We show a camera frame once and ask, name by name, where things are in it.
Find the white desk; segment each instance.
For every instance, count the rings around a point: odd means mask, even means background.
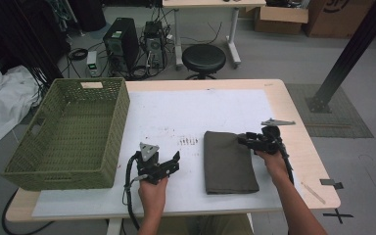
[[[228,35],[227,43],[228,48],[233,58],[235,68],[241,64],[240,56],[237,52],[236,45],[234,44],[234,36],[236,33],[237,19],[240,7],[258,7],[264,6],[264,0],[240,0],[224,2],[223,0],[164,0],[164,8],[174,9],[175,16],[175,58],[176,66],[181,67],[182,64],[182,48],[179,29],[179,9],[181,8],[207,8],[207,7],[224,7],[233,8],[233,16],[231,21],[230,35]]]
[[[303,198],[310,209],[332,209],[337,208],[340,199],[332,186],[320,184],[320,178],[329,178],[322,161],[316,153],[313,144],[307,134],[305,126],[289,96],[289,93],[281,80],[277,79],[250,79],[250,80],[198,80],[198,81],[138,81],[126,82],[128,90],[132,91],[186,91],[186,90],[207,90],[207,89],[261,89],[264,90],[274,118],[294,120],[297,124],[282,126],[282,138],[290,154],[290,162],[299,178],[296,184],[301,185]],[[160,149],[160,161],[167,147]],[[7,212],[10,221],[37,221],[37,220],[61,220],[61,219],[84,219],[84,218],[118,218],[124,214],[90,214],[62,216],[54,215],[48,217],[33,217],[37,199],[40,192],[28,192],[20,189],[14,198],[13,203]],[[258,212],[280,209],[257,209],[242,208],[236,212]]]

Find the person's right hand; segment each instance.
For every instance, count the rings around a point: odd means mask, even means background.
[[[165,191],[168,178],[161,179],[158,185],[140,181],[139,197],[145,217],[161,218],[165,207]]]
[[[282,155],[279,151],[277,151],[277,153],[275,153],[274,155],[269,155],[266,152],[262,151],[255,151],[255,154],[264,159],[264,163],[275,185],[281,180],[289,180],[285,161],[283,160]]]

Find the gray carpet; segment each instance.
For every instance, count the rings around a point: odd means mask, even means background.
[[[320,85],[286,84],[286,87],[301,115],[309,136],[374,138],[341,87],[328,104],[332,111],[330,114],[315,114],[307,107],[306,98],[313,97]]]

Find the desktop computer tower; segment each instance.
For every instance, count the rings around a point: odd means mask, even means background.
[[[146,22],[145,44],[148,63],[153,69],[165,68],[165,34],[161,22]]]
[[[135,22],[117,18],[103,37],[113,71],[130,72],[139,54]]]

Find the gray towel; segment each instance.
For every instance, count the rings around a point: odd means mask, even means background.
[[[250,150],[238,144],[238,136],[212,131],[204,135],[207,194],[247,194],[259,190]]]

